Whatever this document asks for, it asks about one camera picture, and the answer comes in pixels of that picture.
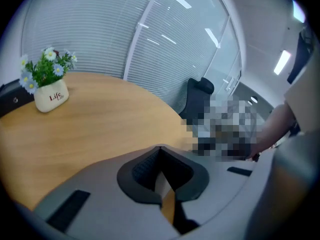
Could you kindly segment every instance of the vase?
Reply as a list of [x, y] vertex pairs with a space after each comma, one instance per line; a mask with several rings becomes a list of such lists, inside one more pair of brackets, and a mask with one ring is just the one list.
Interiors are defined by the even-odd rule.
[[49, 112], [63, 104], [69, 98], [67, 85], [63, 79], [38, 88], [34, 93], [34, 102], [38, 110]]

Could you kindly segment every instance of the pixelated area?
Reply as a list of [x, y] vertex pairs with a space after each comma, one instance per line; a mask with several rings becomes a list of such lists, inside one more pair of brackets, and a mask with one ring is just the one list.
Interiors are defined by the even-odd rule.
[[198, 156], [244, 160], [257, 142], [256, 110], [244, 100], [211, 100], [197, 118], [185, 119], [187, 131], [192, 131], [198, 143], [192, 152]]

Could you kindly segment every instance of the gray device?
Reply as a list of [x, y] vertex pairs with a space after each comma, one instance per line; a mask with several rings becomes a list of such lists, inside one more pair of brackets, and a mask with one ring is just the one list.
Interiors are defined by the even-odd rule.
[[[260, 239], [315, 183], [319, 140], [320, 131], [290, 138], [258, 162], [152, 146], [89, 165], [33, 212], [17, 207], [46, 239]], [[173, 225], [161, 213], [160, 172], [175, 191]]]

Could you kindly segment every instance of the green foliage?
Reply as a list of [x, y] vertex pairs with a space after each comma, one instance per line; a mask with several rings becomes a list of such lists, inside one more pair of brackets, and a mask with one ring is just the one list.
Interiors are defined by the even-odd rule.
[[[63, 67], [63, 75], [55, 75], [54, 64], [59, 64]], [[49, 61], [45, 53], [42, 52], [41, 59], [36, 65], [33, 65], [32, 61], [25, 65], [25, 69], [32, 73], [32, 78], [37, 82], [38, 87], [47, 86], [62, 79], [70, 68], [73, 68], [73, 62], [71, 55], [67, 53], [61, 57], [57, 55], [53, 61]]]

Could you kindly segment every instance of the wooden table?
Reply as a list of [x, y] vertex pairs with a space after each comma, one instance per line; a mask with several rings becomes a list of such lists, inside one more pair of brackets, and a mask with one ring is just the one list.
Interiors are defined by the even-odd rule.
[[191, 150], [192, 132], [151, 92], [95, 73], [65, 76], [69, 99], [49, 113], [28, 103], [0, 119], [1, 176], [34, 209], [52, 189], [97, 161], [156, 144]]

